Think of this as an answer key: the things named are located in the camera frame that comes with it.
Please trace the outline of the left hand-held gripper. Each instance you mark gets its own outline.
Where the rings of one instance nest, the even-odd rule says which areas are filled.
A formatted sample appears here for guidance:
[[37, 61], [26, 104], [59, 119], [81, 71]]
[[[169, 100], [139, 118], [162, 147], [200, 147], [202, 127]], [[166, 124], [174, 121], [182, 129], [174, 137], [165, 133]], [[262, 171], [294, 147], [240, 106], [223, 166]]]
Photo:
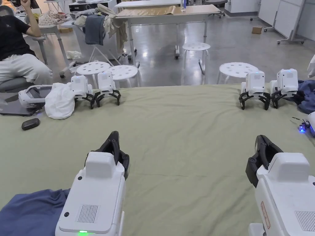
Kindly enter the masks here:
[[121, 236], [125, 181], [130, 157], [112, 131], [100, 148], [90, 151], [79, 171], [55, 228], [56, 236]]

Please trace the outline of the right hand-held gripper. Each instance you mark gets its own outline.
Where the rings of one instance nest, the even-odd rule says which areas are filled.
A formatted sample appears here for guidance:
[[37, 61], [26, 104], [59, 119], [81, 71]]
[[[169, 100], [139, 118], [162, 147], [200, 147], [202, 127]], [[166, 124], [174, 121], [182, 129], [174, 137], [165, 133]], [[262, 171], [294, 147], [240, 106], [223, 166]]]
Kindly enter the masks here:
[[258, 135], [245, 172], [262, 218], [249, 224], [250, 236], [315, 235], [315, 177], [302, 153], [283, 152]]

